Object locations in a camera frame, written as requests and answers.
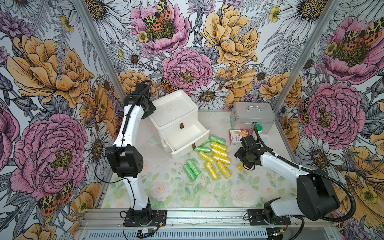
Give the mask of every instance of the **floral wallpaper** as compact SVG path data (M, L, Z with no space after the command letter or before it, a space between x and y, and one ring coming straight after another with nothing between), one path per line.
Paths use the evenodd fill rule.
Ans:
M65 1L0 1L0 231L73 240L109 170L118 99Z
M83 29L73 1L60 1L64 16ZM126 93L149 78L154 99L182 89L200 109L231 109L237 101L274 103L327 1L85 2ZM291 106L301 84L300 77Z
M277 112L298 162L325 170L355 197L353 218L336 224L346 240L384 239L383 11L380 0L342 1L303 66L300 85ZM341 216L350 202L334 188L341 206L333 215Z

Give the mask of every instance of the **mounting plate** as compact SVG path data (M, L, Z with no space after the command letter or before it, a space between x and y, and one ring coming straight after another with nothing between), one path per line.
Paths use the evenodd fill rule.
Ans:
M135 217L134 220L127 216L124 220L124 227L157 227L161 222L163 222L162 227L166 225L167 220L167 210L152 210L152 220L149 224L143 225L141 222L144 221L144 218Z
M248 217L249 217L249 224L251 226L263 226L263 225L271 225L268 224L264 220L264 209L248 209ZM291 225L291 220L289 217L277 217L273 219L273 221L276 223L275 225Z

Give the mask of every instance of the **floral tabletop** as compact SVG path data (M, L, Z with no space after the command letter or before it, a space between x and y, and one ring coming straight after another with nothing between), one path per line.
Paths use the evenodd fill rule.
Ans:
M230 114L228 111L199 112L200 123L210 129L211 134L224 138L227 146L228 130L231 128ZM232 176L225 179L217 166L214 166L219 179L213 181L204 168L205 160L198 157L197 152L192 151L178 160L173 160L151 134L154 131L151 126L153 125L149 119L141 122L137 148L144 158L141 180L153 208L261 207L264 202L276 197L296 196L295 186L274 171L257 166L253 171L244 169L240 172L236 168L240 160L233 156L239 146L228 147L231 164L227 167ZM275 125L268 135L262 137L268 146L278 150L279 155L290 159ZM183 166L188 159L192 159L202 172L194 182L183 172ZM113 174L111 180L117 179L117 175ZM124 183L110 184L102 208L129 206L130 200Z

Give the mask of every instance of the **green plastic bag roll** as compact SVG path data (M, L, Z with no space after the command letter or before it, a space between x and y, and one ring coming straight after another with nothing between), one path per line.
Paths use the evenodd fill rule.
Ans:
M209 140L211 140L212 142L217 142L217 143L219 143L221 145L225 145L225 139L222 139L222 138L219 138L219 137L216 137L216 136L213 136L213 135L211 135L209 137Z
M192 172L191 168L188 165L184 165L183 169L191 181L196 180L195 174Z
M205 146L205 144L207 144L207 143L209 143L209 142L212 142L212 140L206 140L205 142L203 142L201 145L200 145L200 147L203 147L203 146Z
M202 146L198 146L197 148L195 148L195 151L196 152L205 152L205 153L209 153L211 151L211 149L209 147L202 147Z
M188 160L187 165L191 168L192 172L195 174L196 177L201 174L200 170L196 167L194 161Z

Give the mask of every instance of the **white plastic drawer unit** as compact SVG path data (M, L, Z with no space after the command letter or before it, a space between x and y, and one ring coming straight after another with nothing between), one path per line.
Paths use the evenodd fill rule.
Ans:
M178 159L208 140L209 130L198 121L197 105L183 90L152 102L156 110L149 116L157 129L165 152Z

